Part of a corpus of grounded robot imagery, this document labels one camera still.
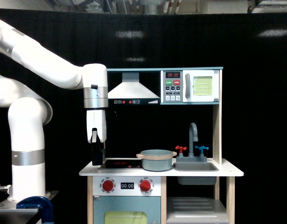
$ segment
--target ceiling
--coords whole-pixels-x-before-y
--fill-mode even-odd
[[[0,0],[0,8],[109,14],[287,12],[287,0]]]

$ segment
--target cooking pot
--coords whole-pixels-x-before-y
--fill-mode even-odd
[[[136,155],[141,158],[142,167],[150,171],[164,171],[172,166],[172,157],[176,156],[176,152],[163,149],[151,149],[142,151]]]

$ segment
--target shelf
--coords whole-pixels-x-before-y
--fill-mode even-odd
[[[93,166],[91,162],[83,168],[80,172],[80,176],[243,176],[244,173],[232,165],[225,159],[222,159],[222,164],[219,165],[212,158],[208,158],[207,162],[213,163],[219,171],[195,171],[195,172],[182,172],[176,171],[173,166],[166,171],[154,172],[144,169],[118,169],[108,168],[99,169],[100,166]]]
[[[228,224],[219,200],[205,197],[168,197],[167,224]]]
[[[160,103],[160,105],[219,105],[219,102],[173,102]]]
[[[148,69],[107,69],[107,71],[177,71],[177,70],[220,70],[223,67],[202,67],[202,68],[148,68]]]

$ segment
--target lower shelf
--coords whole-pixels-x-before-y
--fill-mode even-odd
[[[229,224],[219,200],[205,197],[168,197],[167,224]]]

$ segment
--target microwave door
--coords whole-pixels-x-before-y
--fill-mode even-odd
[[[219,70],[184,70],[183,102],[218,102]]]

